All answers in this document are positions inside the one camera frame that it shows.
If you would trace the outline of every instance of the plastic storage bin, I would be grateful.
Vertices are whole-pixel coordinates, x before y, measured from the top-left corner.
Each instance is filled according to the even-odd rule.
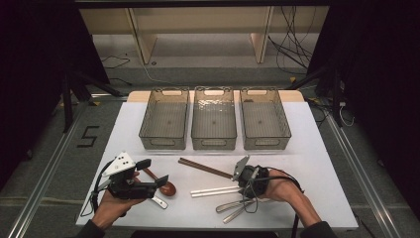
[[[276,88],[241,89],[245,150],[284,150],[291,137]]]
[[[145,149],[184,150],[188,109],[188,88],[152,90],[139,133]]]
[[[231,87],[196,87],[192,129],[194,150],[235,150],[237,129]]]

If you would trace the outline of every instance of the wire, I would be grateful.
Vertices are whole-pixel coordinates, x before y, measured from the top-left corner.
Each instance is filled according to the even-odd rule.
[[[307,87],[301,87],[301,88],[299,88],[299,90],[301,91],[301,90],[306,90],[306,89],[309,89],[309,88],[312,88],[312,87],[316,87],[317,85],[312,85],[312,86],[307,86]]]
[[[175,85],[175,86],[188,86],[188,85],[185,85],[185,84],[178,84],[178,83],[173,83],[173,82],[169,82],[169,81],[154,79],[149,74],[148,69],[145,67],[145,65],[143,63],[141,63],[141,65],[145,69],[146,75],[148,76],[150,81],[163,82],[163,83],[168,83],[168,84]]]
[[[288,41],[289,41],[289,49],[287,49],[287,48],[286,49],[288,51],[291,51],[291,52],[295,53],[299,57],[299,59],[300,59],[299,65],[307,68],[307,66],[305,65],[304,60],[303,60],[302,57],[305,57],[306,60],[310,61],[310,58],[312,56],[312,53],[310,53],[309,51],[305,50],[302,47],[301,43],[306,39],[306,37],[308,36],[308,34],[309,34],[309,32],[310,32],[310,30],[311,30],[311,28],[313,26],[313,23],[314,23],[314,20],[315,20],[315,15],[316,15],[316,7],[314,8],[314,13],[313,13],[313,16],[312,16],[311,24],[310,24],[310,26],[309,26],[309,28],[308,28],[305,36],[300,41],[297,39],[297,37],[296,37],[296,31],[295,31],[296,9],[297,9],[296,6],[293,6],[291,8],[289,14],[288,14],[288,17],[287,17],[286,16],[286,13],[284,12],[283,7],[280,8],[281,13],[282,13],[282,15],[284,17],[284,20],[287,23],[287,32],[286,32],[286,36],[284,37],[283,41],[281,42],[281,44],[279,46],[281,48],[284,48],[283,44],[288,39]],[[296,51],[290,50],[290,48],[291,48],[290,44],[291,43],[293,43],[294,46],[296,47]],[[281,51],[281,52],[283,53],[283,56],[284,57],[289,57],[290,59],[292,59],[292,57],[289,56],[288,54],[285,54],[284,51]]]
[[[282,170],[279,170],[279,169],[276,169],[276,168],[272,168],[272,167],[265,167],[265,168],[266,169],[271,169],[271,170],[276,170],[276,171],[282,172],[282,173],[284,173],[284,174],[287,175],[287,177],[268,177],[267,179],[287,179],[287,180],[291,180],[302,193],[304,192],[304,190],[302,190],[302,188],[300,187],[300,184],[297,181],[297,179],[294,178],[293,176],[291,176],[290,174],[288,174],[287,172],[282,171]],[[294,221],[293,221],[293,228],[292,228],[291,236],[290,236],[291,238],[295,238],[296,237],[297,225],[298,224],[299,224],[299,216],[297,215],[297,213],[295,213],[295,215],[294,215]]]
[[[321,120],[315,120],[316,123],[319,123],[319,125],[318,125],[318,129],[319,129],[322,126],[322,124],[324,123],[324,121],[327,119],[327,117],[330,115],[330,112],[333,111],[333,109],[332,109],[331,106],[328,106],[328,105],[319,105],[313,99],[306,98],[306,97],[304,99],[305,99],[306,102],[308,102],[308,104],[311,108],[316,108],[316,109],[321,111],[321,113],[323,115],[322,119]]]
[[[283,49],[286,49],[284,46],[277,44],[275,41],[273,41],[273,40],[271,39],[271,37],[270,37],[270,36],[268,36],[268,39],[271,41],[271,43],[272,43],[272,44],[274,45],[274,47],[277,49],[277,57],[276,57],[276,60],[278,59],[278,53],[282,53],[282,54],[284,54],[285,56],[287,56],[288,58],[290,58],[291,60],[293,60],[294,62],[296,62],[297,64],[299,64],[300,66],[307,68],[307,66],[306,66],[305,64],[303,64],[302,62],[299,62],[297,59],[293,58],[291,55],[289,55],[288,53],[286,53],[286,52],[283,50]],[[297,55],[298,55],[298,53],[297,53],[297,52],[294,52],[294,51],[289,50],[289,49],[287,49],[287,50],[288,50],[288,51],[290,51],[290,52],[293,52],[293,53],[295,53],[295,54],[297,54]]]
[[[99,182],[101,181],[101,178],[102,178],[102,174],[104,173],[104,171],[106,170],[106,169],[108,169],[108,167],[113,163],[114,161],[110,161],[110,162],[108,162],[105,166],[104,166],[104,168],[102,168],[102,170],[101,170],[101,173],[99,173],[99,175],[98,175],[98,177],[96,178],[96,183],[95,183],[95,186],[93,187],[93,191],[90,193],[90,196],[89,196],[89,199],[88,199],[88,202],[86,203],[86,205],[84,205],[84,207],[83,207],[83,209],[81,210],[81,214],[80,214],[80,216],[87,216],[87,215],[90,215],[90,214],[92,214],[92,212],[95,212],[96,211],[96,209],[98,209],[98,194],[99,194],[99,192],[100,191],[103,191],[104,189],[100,189],[100,190],[98,190],[98,187],[99,187]],[[91,207],[91,211],[89,212],[89,213],[87,213],[87,214],[84,214],[84,211],[85,211],[85,209],[86,209],[86,207],[87,207],[87,204],[90,204],[90,207]]]
[[[376,236],[373,234],[373,232],[371,232],[371,230],[368,228],[368,226],[361,220],[361,218],[352,210],[353,214],[355,215],[355,217],[358,219],[359,223],[367,230],[367,233],[370,235],[370,237],[372,238],[376,238]]]
[[[343,115],[342,115],[342,110],[343,110],[343,108],[344,108],[344,106],[341,106],[341,107],[340,107],[340,117],[341,117],[341,119],[342,119],[343,123],[344,123],[346,126],[353,126],[353,124],[355,124],[355,117],[353,117],[353,119],[352,119],[352,123],[351,123],[351,124],[347,124],[347,123],[346,123],[346,121],[345,121],[345,120],[344,120],[344,118],[343,118]]]
[[[292,181],[292,182],[296,185],[296,187],[297,187],[297,188],[298,188],[298,189],[299,189],[299,190],[303,193],[303,190],[302,190],[302,188],[300,187],[300,184],[299,184],[299,182],[297,181],[297,179],[296,179],[296,178],[294,178],[293,176],[291,176],[290,174],[286,173],[285,171],[282,171],[282,170],[279,170],[279,169],[276,169],[276,168],[272,168],[272,167],[265,167],[265,169],[276,170],[276,171],[279,171],[279,172],[282,172],[282,173],[286,174],[286,176],[280,176],[280,177],[266,177],[266,178],[250,178],[250,179],[247,181],[247,184],[245,185],[245,188],[244,188],[244,190],[243,190],[243,192],[242,192],[243,200],[245,199],[245,194],[247,194],[247,190],[248,190],[248,189],[250,189],[250,190],[251,190],[253,197],[257,197],[257,194],[256,194],[256,192],[254,191],[254,187],[253,187],[253,183],[254,183],[255,181],[270,181],[270,180],[272,180],[272,179],[286,179],[286,180],[290,180],[290,181]],[[258,207],[259,207],[259,200],[258,200],[258,199],[256,199],[256,208],[255,208],[253,211],[249,211],[249,210],[247,210],[247,207],[246,207],[246,205],[244,204],[244,209],[245,209],[245,211],[246,211],[247,213],[256,213],[256,212],[257,212],[257,210],[258,210]]]
[[[126,80],[123,80],[123,79],[121,79],[121,78],[119,78],[119,77],[111,77],[111,78],[109,78],[109,79],[110,79],[110,80],[120,80],[120,81],[125,82],[126,84],[128,84],[128,85],[130,85],[130,86],[133,86],[133,83],[128,82],[128,81],[126,81]]]
[[[110,67],[110,66],[104,66],[105,68],[116,68],[116,67],[119,67],[121,65],[124,65],[124,64],[126,64],[126,63],[128,63],[130,61],[130,59],[128,59],[128,58],[119,58],[119,57],[109,56],[109,57],[103,59],[102,62],[104,62],[104,61],[106,61],[106,60],[108,60],[110,58],[115,58],[115,59],[118,59],[118,60],[125,60],[125,61],[122,62],[122,63],[120,63],[120,64],[117,64],[115,66],[112,66],[112,67]]]

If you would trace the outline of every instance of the table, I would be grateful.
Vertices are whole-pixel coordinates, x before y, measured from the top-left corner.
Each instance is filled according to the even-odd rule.
[[[238,100],[235,100],[238,131],[236,149],[224,152],[192,150],[190,138],[192,110],[190,110],[185,150],[146,151],[138,134],[146,111],[148,93],[132,92],[129,100],[121,107],[92,186],[87,191],[85,202],[100,170],[107,162],[125,150],[136,162],[152,159],[151,171],[158,177],[169,175],[169,180],[175,184],[177,193],[173,197],[164,197],[157,191],[156,195],[168,203],[167,209],[163,210],[152,201],[146,200],[133,207],[125,217],[118,219],[114,226],[161,230],[290,229],[294,211],[290,205],[283,202],[260,203],[256,213],[243,213],[230,223],[224,224],[222,220],[230,212],[218,214],[215,208],[218,205],[241,199],[238,193],[191,198],[190,192],[196,189],[233,186],[236,183],[177,162],[180,157],[183,157],[231,174],[236,162],[243,156],[250,155],[249,165],[283,169],[295,176],[321,218],[328,221],[333,229],[356,229],[358,224],[338,181],[308,104],[302,100],[298,91],[279,92],[292,133],[287,148],[283,151],[244,151],[239,104]],[[140,180],[151,181],[144,173],[141,173]],[[84,225],[89,218],[91,215],[79,216],[76,224]]]

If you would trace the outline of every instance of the spoon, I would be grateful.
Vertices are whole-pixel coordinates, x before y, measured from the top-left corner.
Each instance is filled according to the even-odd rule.
[[[153,179],[158,179],[158,177],[155,176],[149,169],[145,168],[143,171]],[[159,188],[159,191],[165,196],[173,196],[176,194],[176,187],[172,184],[172,182],[168,181],[165,185]]]

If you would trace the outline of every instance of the person's hand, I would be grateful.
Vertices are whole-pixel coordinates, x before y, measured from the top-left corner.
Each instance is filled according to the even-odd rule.
[[[139,181],[136,176],[139,172],[134,172],[134,180]],[[144,199],[120,199],[114,197],[111,192],[105,190],[101,203],[92,218],[92,222],[102,230],[110,227],[121,215]]]
[[[270,177],[287,177],[282,171],[270,170]],[[291,202],[294,196],[302,194],[299,188],[288,179],[271,179],[268,183],[265,193],[261,198],[270,198],[276,201]]]
[[[277,170],[270,170],[269,176],[287,177],[287,174]],[[304,227],[321,221],[309,198],[291,180],[282,178],[271,179],[261,198],[270,198],[289,203],[300,217]]]

